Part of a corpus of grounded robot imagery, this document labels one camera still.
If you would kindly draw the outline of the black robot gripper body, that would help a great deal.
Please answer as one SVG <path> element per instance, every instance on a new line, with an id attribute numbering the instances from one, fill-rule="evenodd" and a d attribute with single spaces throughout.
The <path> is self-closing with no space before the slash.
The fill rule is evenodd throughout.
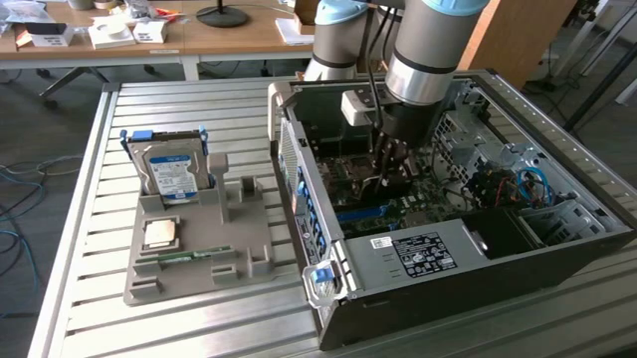
<path id="1" fill-rule="evenodd" d="M 391 139 L 407 146 L 421 146 L 431 138 L 435 120 L 439 117 L 439 103 L 415 106 L 395 103 L 383 106 L 381 131 Z"/>

